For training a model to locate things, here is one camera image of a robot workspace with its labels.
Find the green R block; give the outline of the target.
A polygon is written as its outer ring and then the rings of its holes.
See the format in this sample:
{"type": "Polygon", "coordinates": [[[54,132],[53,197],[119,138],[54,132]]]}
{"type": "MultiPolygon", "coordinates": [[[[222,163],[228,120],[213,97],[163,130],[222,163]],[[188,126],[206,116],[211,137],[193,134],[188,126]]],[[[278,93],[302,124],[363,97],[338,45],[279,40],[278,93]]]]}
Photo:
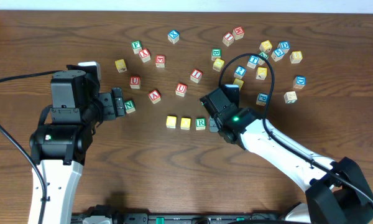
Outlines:
{"type": "Polygon", "coordinates": [[[206,119],[205,118],[197,118],[195,120],[195,127],[196,127],[196,130],[206,129],[206,119]]]}

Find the yellow O block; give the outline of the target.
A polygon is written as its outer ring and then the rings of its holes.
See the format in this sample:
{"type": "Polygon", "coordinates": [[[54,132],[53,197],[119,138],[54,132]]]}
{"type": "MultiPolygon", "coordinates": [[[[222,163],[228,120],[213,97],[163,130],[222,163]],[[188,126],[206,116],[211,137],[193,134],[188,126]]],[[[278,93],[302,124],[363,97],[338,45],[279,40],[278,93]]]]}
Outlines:
{"type": "Polygon", "coordinates": [[[180,128],[182,130],[189,130],[191,126],[191,118],[182,118],[180,128]]]}

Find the yellow C block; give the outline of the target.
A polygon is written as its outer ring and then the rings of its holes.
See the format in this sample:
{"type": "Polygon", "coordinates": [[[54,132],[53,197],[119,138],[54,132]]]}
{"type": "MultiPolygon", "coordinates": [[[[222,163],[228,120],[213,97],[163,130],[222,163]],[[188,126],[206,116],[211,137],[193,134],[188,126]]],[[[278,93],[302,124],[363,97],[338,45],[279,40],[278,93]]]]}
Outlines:
{"type": "Polygon", "coordinates": [[[166,127],[175,129],[177,126],[177,117],[176,116],[167,116],[166,127]]]}

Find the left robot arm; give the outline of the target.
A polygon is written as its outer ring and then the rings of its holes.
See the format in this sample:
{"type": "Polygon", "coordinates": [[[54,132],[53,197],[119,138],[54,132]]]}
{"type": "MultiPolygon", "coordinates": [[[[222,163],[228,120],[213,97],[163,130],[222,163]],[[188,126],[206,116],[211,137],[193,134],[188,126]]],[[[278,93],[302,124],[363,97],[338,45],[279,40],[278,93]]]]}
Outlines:
{"type": "Polygon", "coordinates": [[[30,137],[33,173],[29,223],[70,223],[88,148],[103,121],[126,113],[120,88],[100,92],[97,62],[67,65],[51,79],[52,104],[30,137]]]}

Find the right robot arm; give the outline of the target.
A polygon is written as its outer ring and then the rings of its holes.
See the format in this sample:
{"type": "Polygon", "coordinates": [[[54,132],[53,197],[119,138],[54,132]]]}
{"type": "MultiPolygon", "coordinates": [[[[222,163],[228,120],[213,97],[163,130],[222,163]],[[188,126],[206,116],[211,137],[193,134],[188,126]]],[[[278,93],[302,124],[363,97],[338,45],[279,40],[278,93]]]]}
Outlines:
{"type": "Polygon", "coordinates": [[[222,85],[200,98],[218,134],[257,154],[289,177],[306,197],[280,218],[284,223],[369,223],[373,193],[356,162],[336,162],[274,128],[251,108],[239,107],[239,87],[222,85]]]}

